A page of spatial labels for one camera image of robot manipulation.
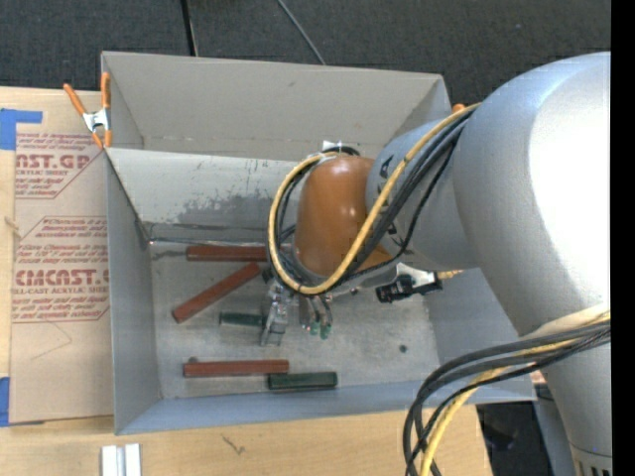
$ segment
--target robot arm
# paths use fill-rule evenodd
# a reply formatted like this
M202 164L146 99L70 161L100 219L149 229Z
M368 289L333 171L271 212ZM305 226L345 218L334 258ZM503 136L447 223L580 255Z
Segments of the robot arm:
M396 138L370 167L356 157L316 166L287 263L295 275L281 281L310 297L385 285L386 264L436 276L479 267L521 336L608 305L609 79L610 54L561 60ZM325 192L338 198L336 184L345 199L312 213ZM544 373L578 474L612 474L610 344Z

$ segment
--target cable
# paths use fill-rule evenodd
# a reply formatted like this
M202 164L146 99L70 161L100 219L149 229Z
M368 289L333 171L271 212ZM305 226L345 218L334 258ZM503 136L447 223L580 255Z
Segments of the cable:
M608 333L608 339L603 338L603 334L595 335L595 337L598 340L601 340L600 343L606 343L610 339L610 328L607 330L607 333ZM433 427L433 430L430 434L430 441L428 442L428 447L426 448L424 457L422 458L420 474L422 476L425 474L428 474L428 471L430 470L430 466L432 464L433 456L435 454L437 447L439 446L439 443L441 442L445 429L451 422L451 419L453 418L456 411L458 411L458 409L467 401L467 399L469 399L469 397L471 397L471 395L474 394L474 392L476 392L476 390L479 387L485 384L500 382L502 380L511 379L512 377L528 374L530 372L534 372L535 370L538 370L547 365L552 365L556 363L557 361L568 358L574 353L580 352L582 350L588 350L592 347L596 347L597 344L595 344L594 342L595 340L582 341L580 344L578 344L572 349L565 350L565 352L561 352L561 354L559 355L547 358L546 359L547 361L545 362L531 365L519 371L509 372L505 374L504 376L499 376L499 374L503 373L506 370L506 368L493 369L493 370L489 370L487 372L480 374L477 378L474 379L474 381L469 386L465 387L462 390L459 390L459 392L455 394L452 401L448 404L448 406L444 410L444 413L439 417L439 423L435 423L435 426Z
M544 366L567 358L575 352L587 350L607 343L608 341L610 341L610 312L607 312L603 317L589 325L540 337L533 336L533 338L524 339L519 342L487 348L456 358L442 365L424 382L417 393L417 398L408 411L403 436L404 456L407 463L406 473L409 475L417 474L414 467L414 460L419 452L425 449L426 455L422 459L424 472L421 474L426 474L425 471L431 468L433 473L437 474L433 463L433 454L443 435L445 427L448 425L455 411L457 411L460 405L462 405L478 387L534 372ZM492 358L510 352L514 352L514 354L503 358L486 360L486 358ZM526 364L528 358L530 361L535 361L522 369L509 371L504 375L496 375L505 372L512 366ZM473 362L477 363L470 367L464 367L464 365ZM439 388L452 381L463 379L475 373L479 373L478 378L473 380L467 387L445 399L430 418L426 427L417 427L417 437L419 441L415 449L412 450L410 447L411 430L414 418L421 420L423 402ZM437 421L439 421L441 429L435 428L431 434L431 430L433 430ZM428 437L430 437L431 442L426 442Z
M311 51L314 52L314 55L319 60L319 62L322 65L326 65L326 62L324 61L322 56L319 54L318 48L316 48L316 45L309 38L309 35L307 34L307 32L305 32L305 29L302 28L302 25L298 22L296 17L291 13L291 11L289 10L289 7L287 7L285 2L283 2L282 0L276 0L276 1L278 2L278 5L280 5L280 7L282 7L282 10L285 11L285 14L287 14L287 17L291 20L291 22L298 29L298 32L300 32L302 34L302 37L305 39L305 41L307 41L307 44L309 45L309 48L311 48Z
M569 330L567 332L562 332L562 333L557 333L550 336L536 338L535 340L523 340L523 341L512 343L512 344L505 344L503 346L497 346L497 347L488 348L482 351L477 351L475 353L471 353L471 354L462 356L460 358L456 358L455 360L452 360L451 362L448 362L447 364L439 367L435 372L433 372L433 374L429 376L429 378L426 380L426 382L422 385L422 387L418 391L417 398L411 405L408 415L406 417L405 423L404 423L403 445L404 445L404 456L405 456L407 464L410 466L412 464L412 460L414 460L414 458L418 454L418 449L416 449L414 452L412 452L410 449L410 431L412 429L414 418L417 420L417 425L416 425L417 437L419 439L423 439L427 436L427 430L421 426L423 402L439 388L446 386L452 381L463 379L464 377L473 375L476 372L480 372L483 370L483 366L473 366L473 367L463 368L451 376L445 376L445 378L442 380L441 377L443 374L449 372L450 370L453 370L454 368L458 368L466 363L470 363L471 361L479 360L481 359L481 356L489 357L495 353L508 353L510 352L509 349L515 349L518 347L521 347L522 349L525 349L525 350L531 350L532 348L542 349L543 354L541 356L543 356L543 358L550 357L554 353L553 350L551 352L547 352L547 348L549 348L550 345L553 347L554 343L562 343L564 341L567 341L567 339L571 339L575 341L582 337L589 337L589 336L592 336L594 333L597 333L598 330L607 329L607 328L610 328L610 324L608 323L608 321L603 321L603 322L597 323L595 326L581 327L578 329ZM516 355L511 358L517 358L518 361L513 361L513 360L510 360L509 358L510 357L486 361L484 362L485 364L484 368L487 369L487 366L489 366L489 369L487 370L490 370L492 368L508 366L510 364L514 364L514 365L521 364L525 362L526 355L521 355L517 352Z
M300 165L295 167L292 170L292 172L285 178L285 180L281 184L280 188L278 189L278 191L277 191L277 193L276 193L276 195L274 197L274 200L273 200L273 203L272 203L272 206L271 206L271 210L270 210L270 214L269 214L269 224L268 224L268 244L269 245L268 245L268 248L269 248L269 253L270 253L272 265L273 265L273 267L275 269L275 273L277 274L279 279L288 288L292 289L293 291L295 291L297 293L300 293L300 294L306 295L306 296L319 295L319 294L327 291L333 285L335 285L337 283L337 281L339 281L339 279L344 275L344 273L346 272L346 269L348 268L350 263L357 256L357 253L359 252L359 250L361 248L361 245L363 244L363 242L365 241L366 237L370 233L371 227L372 227L373 223L375 222L375 219L378 217L380 210L383 208L383 205L386 202L386 199L388 198L388 195L390 194L391 190L395 186L395 183L397 182L397 179L401 176L401 174L403 173L403 171L406 168L406 166L408 165L408 163L417 155L417 153L419 151L421 151L421 149L427 143L429 143L429 141L434 136L436 136L439 132L441 132L448 125L452 124L454 121L459 119L465 112L473 110L474 107L476 107L476 106L475 105L474 106L469 106L469 107L465 108L462 111L458 111L456 113L452 113L447 118L442 120L440 123L435 125L435 127L433 129L431 129L428 133L426 133L415 144L415 146L413 146L411 148L411 150L406 154L404 159L397 165L395 170L392 172L392 174L390 175L390 177L388 178L388 180L384 184L384 187L382 188L382 191L380 192L379 196L377 197L377 200L375 201L375 204L372 206L368 216L366 217L366 220L364 221L361 229L359 230L359 232L357 234L357 237L353 241L352 246L350 247L348 253L344 257L342 262L339 264L339 266L337 267L335 272L333 272L333 274L329 278L327 278L325 281L323 281L321 284L318 284L317 286L304 286L304 285L294 281L293 278L291 278L290 275L287 273L287 271L282 267L282 265L280 263L280 259L278 257L278 249L275 246L275 242L276 242L276 226L277 226L277 224L276 224L276 215L277 215L278 207L279 207L280 202L281 202L281 198L284 195L284 191L287 188L287 186L293 181L294 175L298 172L298 169L303 168L306 165L307 162L304 161Z

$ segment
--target black cable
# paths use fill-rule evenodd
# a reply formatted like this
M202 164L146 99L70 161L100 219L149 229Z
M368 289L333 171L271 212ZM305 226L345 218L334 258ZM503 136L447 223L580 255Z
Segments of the black cable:
M458 121L454 122L454 125L451 125L449 129L446 129L446 132L442 134L442 139L440 143L434 143L434 144L430 143L430 145L432 146L429 145L427 147L427 151L429 152L428 155L421 154L418 157L418 162L422 164L417 165L417 167L409 175L409 177L414 177L414 179L412 179L412 186L409 187L409 179L407 178L404 181L404 184L401 186L400 190L398 191L397 195L395 196L395 200L391 203L387 211L384 213L384 216L382 218L384 218L385 221L380 222L381 226L378 225L376 229L373 230L373 233L371 234L370 239L368 239L364 243L364 246L362 247L362 249L360 249L360 253L358 253L357 255L358 256L357 259L353 263L355 263L356 266L359 266L367 258L366 254L369 255L370 252L372 252L372 250L374 250L377 247L377 245L383 238L385 232L388 230L388 228L394 221L397 213L399 212L399 210L402 208L403 204L405 203L405 200L414 190L414 187L430 171L430 169L435 165L436 161L443 155L443 153L447 151L447 148L449 148L449 151L447 152L447 156L444 162L438 169L435 176L432 178L430 185L428 186L425 194L422 196L417 208L415 209L413 218L411 219L411 223L408 228L408 232L406 234L406 238L402 242L399 252L390 260L384 263L380 263L379 265L375 265L374 267L368 268L366 270L363 270L362 272L358 272L357 274L353 274L350 272L345 273L343 277L333 287L338 287L344 282L357 279L360 276L375 272L376 270L380 268L387 267L391 265L392 263L394 263L395 261L397 261L404 254L404 252L406 252L408 245L410 244L410 240L412 239L413 234L415 232L415 228L417 226L417 220L419 219L419 216L421 215L421 212L424 206L428 202L428 199L432 195L432 192L435 186L441 179L441 176L447 164L449 163L451 152L453 151L453 148L456 145L458 138L460 137L462 128L464 127L466 120L470 115L471 115L471 112L467 113L466 115L463 115L463 117L461 117Z
M502 382L502 381L506 381L509 379L512 379L514 377L519 377L519 376L523 376L526 374L529 374L531 372L534 372L536 370L539 370L543 367L546 367L548 365L553 365L554 363L557 363L565 358L568 358L569 356L572 356L573 354L580 352L580 351L584 351L584 350L588 350L594 347L598 347L599 345L605 344L607 342L610 341L610 325L608 328L604 328L603 323L599 323L598 325L593 326L595 328L596 333L590 336L585 336L581 341L575 342L572 345L566 347L566 348L562 348L560 350L556 350L556 351L550 351L548 356L545 355L541 355L540 358L538 358L536 360L536 362L532 365L529 365L523 369L519 369L519 370L515 370L515 371L510 371L510 372L506 372L505 374L502 374L500 376L496 376L493 378L489 378L487 380L484 380L482 382L479 383L475 383L472 385L468 385L460 390L458 390L457 392L453 393L452 395L450 395L447 399L445 399L435 410L433 416L430 418L428 424L426 425L424 431L423 431L423 435L419 435L418 434L418 443L415 447L414 450L411 450L410 448L410 435L412 432L412 426L413 426L413 421L412 421L412 415L414 413L417 413L418 417L421 416L421 407L419 407L419 411L416 412L416 409L418 406L421 406L423 404L423 401L425 400L425 398L427 398L429 395L425 395L424 397L421 398L417 398L415 400L415 402L413 403L413 405L411 406L408 416L407 416L407 420L405 422L404 425L404 435L403 435L403 443L404 443L404 456L406 459L406 463L407 463L407 468L406 468L406 474L407 475L417 475L417 470L414 467L414 460L417 457L417 455L419 454L420 451L425 450L427 445L426 445L426 438L428 437L428 435L430 434L430 431L432 430L434 424L436 423L436 421L438 420L439 416L441 415L441 412L443 411L443 409L452 401L454 400L456 397L459 397L460 395L471 391L475 388L479 388L481 386L485 386L488 384L493 384L493 383L497 383L497 382Z
M296 17L289 10L289 7L287 7L287 4L285 4L285 2L283 2L283 0L276 0L276 1L278 2L278 5L280 5L280 7L282 7L282 10L285 11L285 14L287 15L287 17L291 20L291 22L298 29L298 32L300 32L302 37L305 39L305 41L309 45L309 48L311 48L311 51L314 52L314 55L319 60L319 62L322 65L326 65L326 62L324 61L324 59L322 58L321 54L319 53L318 48L316 48L316 45L313 43L313 41L311 40L311 38L309 37L307 32L305 32L305 29L302 28L302 25L300 24L300 22L296 19Z
M553 365L555 363L558 363L559 361L569 358L570 356L573 356L573 354L587 351L589 349L594 349L596 347L599 347L601 345L608 343L609 341L610 341L610 328L603 329L594 335L584 337L583 340L576 342L572 344L571 346L565 347L561 349L560 351L557 351L557 354L553 354L551 356L547 356L544 358L541 357L535 363L525 368L509 371L499 376L488 378L487 380L480 381L478 383L474 383L474 384L461 388L460 390L454 392L452 395L446 398L435 410L435 412L431 416L424 430L424 438L428 437L428 435L430 434L432 428L434 427L435 423L439 419L439 416L441 415L441 411L456 397L459 397L460 395L466 392L469 392L471 390L474 390L476 388L480 388L481 386L486 386L493 383L500 383L503 381L507 381L509 379L513 379L515 377L531 374L532 372L540 370L541 368L547 367L549 365Z
M415 402L413 403L413 407L416 405L417 402L422 403L427 397L429 397L433 392L435 392L439 388L436 385L436 383L441 381L444 378L444 375L448 374L450 371L456 368L463 367L474 361L485 360L487 358L493 358L495 356L500 356L507 353L531 350L531 349L535 349L541 346L546 346L549 344L565 342L567 340L576 340L584 336L592 335L593 333L597 332L598 329L601 329L607 326L610 326L609 321L603 321L603 322L597 323L596 325L583 326L583 327L575 328L575 329L568 330L562 333L554 333L551 335L544 335L542 337L535 337L532 339L521 340L518 342L509 343L509 344L489 347L486 349L481 349L479 351L475 351L475 352L460 356L458 358L455 358L445 363L444 365L438 367L437 370L435 370L430 376L428 376L424 384L420 387L419 391L417 392L417 398ZM486 363L491 366L490 368L495 368L497 366L500 366L501 359L497 359L497 360L489 359L487 360ZM455 374L456 379L465 377L466 375L471 375L471 374L469 372L464 372L463 375ZM447 376L445 376L445 378L446 378L447 384L452 381L448 379ZM415 418L416 418L417 434L418 436L422 436L423 426L421 425L421 415L420 414L415 415Z
M577 339L583 336L588 336L589 334L593 334L597 332L598 329L604 328L606 326L610 326L608 321L598 323L593 326L585 326L582 328L576 328L573 330L569 330L565 333L556 333L552 335L546 335L543 337L537 337L535 339L522 340L519 342L514 342L510 344L504 344L496 347L491 347L487 349L483 349L480 351L476 351L474 353L470 353L459 358L455 358L454 360L447 362L446 364L439 367L435 372L433 372L428 379L424 382L417 393L417 398L411 405L411 409L409 410L409 414L407 416L405 425L404 425L404 450L405 454L410 452L410 431L412 429L413 417L416 419L421 419L421 407L420 406L425 399L427 399L434 391L437 390L438 387L435 386L435 383L446 373L449 371L461 367L467 363L471 363L472 361L481 360L485 358L490 358L493 356L497 356L499 354L506 354L509 352L517 352L521 350L530 350L536 347L546 346L548 344L559 343L566 341L568 339ZM497 368L500 366L500 360L489 360L486 362L491 368ZM464 375L455 375L457 379L465 377ZM424 436L424 429L421 427L417 428L417 435L419 438Z
M181 3L181 13L183 14L183 22L186 26L186 38L188 40L188 51L191 57L198 57L198 47L194 38L194 29L191 24L190 4L188 0L179 0Z

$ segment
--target black floor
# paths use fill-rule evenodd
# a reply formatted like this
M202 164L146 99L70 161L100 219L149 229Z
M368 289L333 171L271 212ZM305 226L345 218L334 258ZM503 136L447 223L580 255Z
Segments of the black floor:
M441 73L471 103L523 71L611 48L611 0L0 0L0 85L96 89L101 51L324 62ZM530 405L496 476L548 476Z

